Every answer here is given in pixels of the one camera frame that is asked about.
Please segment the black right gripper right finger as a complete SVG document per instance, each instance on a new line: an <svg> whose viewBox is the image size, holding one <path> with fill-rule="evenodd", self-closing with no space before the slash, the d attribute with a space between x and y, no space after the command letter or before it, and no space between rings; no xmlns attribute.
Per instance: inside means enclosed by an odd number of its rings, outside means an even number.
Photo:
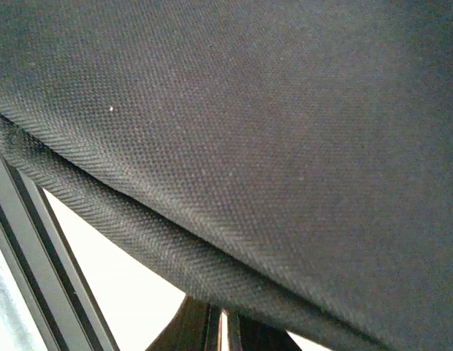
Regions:
<svg viewBox="0 0 453 351"><path fill-rule="evenodd" d="M227 340L233 351L300 351L286 331L249 317L227 312Z"/></svg>

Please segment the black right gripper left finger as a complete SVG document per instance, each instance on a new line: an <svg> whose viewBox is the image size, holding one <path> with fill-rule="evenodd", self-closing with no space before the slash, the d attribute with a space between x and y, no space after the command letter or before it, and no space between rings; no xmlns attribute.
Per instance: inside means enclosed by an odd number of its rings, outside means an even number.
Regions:
<svg viewBox="0 0 453 351"><path fill-rule="evenodd" d="M221 309L186 296L147 351L217 351L221 349Z"/></svg>

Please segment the black student backpack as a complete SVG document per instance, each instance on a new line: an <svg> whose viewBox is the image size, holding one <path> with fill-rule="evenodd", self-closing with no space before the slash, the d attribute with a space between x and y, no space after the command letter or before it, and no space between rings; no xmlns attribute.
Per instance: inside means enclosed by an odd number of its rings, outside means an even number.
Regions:
<svg viewBox="0 0 453 351"><path fill-rule="evenodd" d="M0 154L195 298L453 350L453 1L0 1Z"/></svg>

